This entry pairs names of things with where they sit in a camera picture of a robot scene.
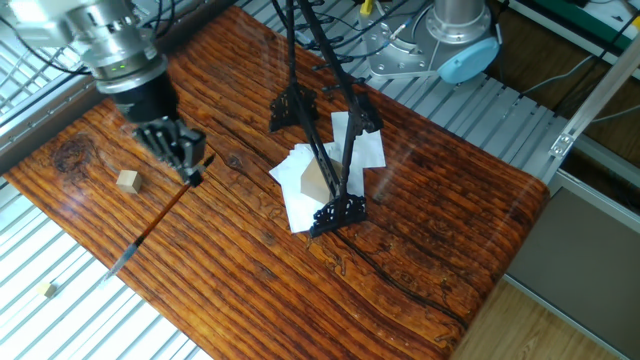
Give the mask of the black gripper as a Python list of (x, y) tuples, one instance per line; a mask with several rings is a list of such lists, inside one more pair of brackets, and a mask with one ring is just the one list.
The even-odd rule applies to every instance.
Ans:
[[(201, 184), (206, 134), (178, 119), (178, 95), (167, 72), (127, 91), (111, 94), (117, 109), (137, 128), (136, 140), (192, 187)], [(164, 124), (155, 124), (163, 119)]]

